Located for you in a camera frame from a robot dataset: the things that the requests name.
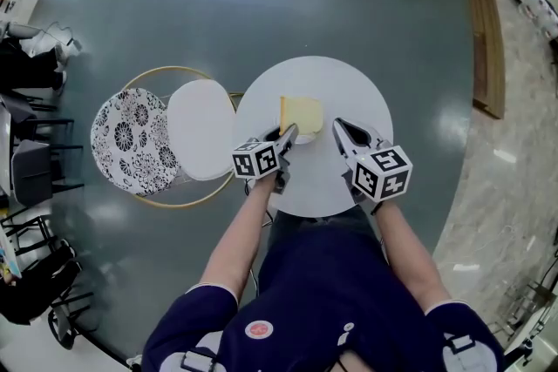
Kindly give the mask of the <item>person's left forearm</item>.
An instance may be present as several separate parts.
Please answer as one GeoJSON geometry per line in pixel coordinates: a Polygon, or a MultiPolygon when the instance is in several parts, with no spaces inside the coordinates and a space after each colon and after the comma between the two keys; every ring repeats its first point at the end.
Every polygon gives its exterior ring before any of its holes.
{"type": "Polygon", "coordinates": [[[276,174],[255,182],[238,213],[211,253],[201,283],[224,286],[241,300],[261,239],[263,219],[276,174]]]}

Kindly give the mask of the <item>person's right forearm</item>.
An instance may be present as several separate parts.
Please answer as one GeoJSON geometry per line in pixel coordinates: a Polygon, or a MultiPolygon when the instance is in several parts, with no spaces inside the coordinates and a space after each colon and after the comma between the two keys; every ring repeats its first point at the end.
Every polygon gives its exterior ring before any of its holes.
{"type": "Polygon", "coordinates": [[[451,298],[425,246],[413,232],[397,204],[382,203],[375,213],[387,259],[395,275],[426,311],[451,298]]]}

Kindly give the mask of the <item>brown wooden curved kerb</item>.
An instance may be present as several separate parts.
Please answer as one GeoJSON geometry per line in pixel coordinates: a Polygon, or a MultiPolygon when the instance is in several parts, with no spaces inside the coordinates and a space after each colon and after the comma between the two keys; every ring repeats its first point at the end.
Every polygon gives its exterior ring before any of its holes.
{"type": "Polygon", "coordinates": [[[473,24],[473,106],[495,119],[505,116],[506,66],[496,0],[469,0],[473,24]]]}

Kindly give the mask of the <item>black office chair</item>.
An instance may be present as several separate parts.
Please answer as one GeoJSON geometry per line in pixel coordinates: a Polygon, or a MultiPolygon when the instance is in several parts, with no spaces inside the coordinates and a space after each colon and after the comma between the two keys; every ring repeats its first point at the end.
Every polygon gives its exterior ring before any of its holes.
{"type": "Polygon", "coordinates": [[[68,126],[73,123],[70,118],[28,118],[17,125],[22,138],[12,146],[10,160],[11,184],[17,203],[32,208],[50,200],[56,193],[85,186],[84,183],[62,183],[65,176],[61,162],[52,157],[63,150],[82,150],[82,145],[50,144],[36,140],[39,126],[68,126]]]}
{"type": "Polygon", "coordinates": [[[78,319],[91,309],[93,292],[75,294],[70,287],[52,304],[47,315],[47,324],[55,341],[65,350],[72,350],[80,335],[78,319]]]}

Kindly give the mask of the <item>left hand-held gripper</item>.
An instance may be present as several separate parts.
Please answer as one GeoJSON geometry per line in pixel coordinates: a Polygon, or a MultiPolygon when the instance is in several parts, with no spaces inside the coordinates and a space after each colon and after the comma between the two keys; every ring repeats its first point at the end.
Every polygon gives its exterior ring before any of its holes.
{"type": "Polygon", "coordinates": [[[232,151],[236,178],[246,181],[259,180],[275,174],[274,193],[283,193],[289,182],[289,162],[286,154],[296,142],[298,126],[290,125],[283,134],[280,130],[280,126],[276,125],[232,151]]]}

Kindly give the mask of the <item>metal stand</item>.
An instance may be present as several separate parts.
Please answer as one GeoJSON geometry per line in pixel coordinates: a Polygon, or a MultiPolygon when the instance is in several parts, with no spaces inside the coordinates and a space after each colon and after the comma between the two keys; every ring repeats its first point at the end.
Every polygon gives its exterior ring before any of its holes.
{"type": "Polygon", "coordinates": [[[493,322],[492,332],[504,341],[504,369],[517,362],[527,365],[534,354],[534,340],[551,318],[558,316],[558,292],[530,281],[509,294],[509,303],[493,322]]]}

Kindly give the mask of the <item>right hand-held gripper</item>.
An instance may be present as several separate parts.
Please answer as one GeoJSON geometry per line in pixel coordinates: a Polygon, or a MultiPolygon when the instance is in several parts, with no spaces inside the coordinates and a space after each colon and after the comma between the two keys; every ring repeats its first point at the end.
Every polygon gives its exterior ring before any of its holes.
{"type": "Polygon", "coordinates": [[[384,138],[370,125],[335,118],[334,139],[348,167],[343,175],[356,204],[369,200],[379,205],[407,192],[413,164],[400,145],[354,154],[354,145],[378,147],[384,138]]]}

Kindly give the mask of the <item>person's navy shirt torso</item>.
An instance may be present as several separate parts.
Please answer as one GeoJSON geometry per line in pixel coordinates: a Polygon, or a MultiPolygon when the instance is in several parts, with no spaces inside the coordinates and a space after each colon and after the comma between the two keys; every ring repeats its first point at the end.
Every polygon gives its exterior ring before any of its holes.
{"type": "Polygon", "coordinates": [[[259,285],[245,306],[222,284],[191,287],[148,338],[142,372],[327,372],[349,351],[373,372],[504,370],[471,307],[422,309],[369,235],[291,234],[269,249],[259,285]]]}

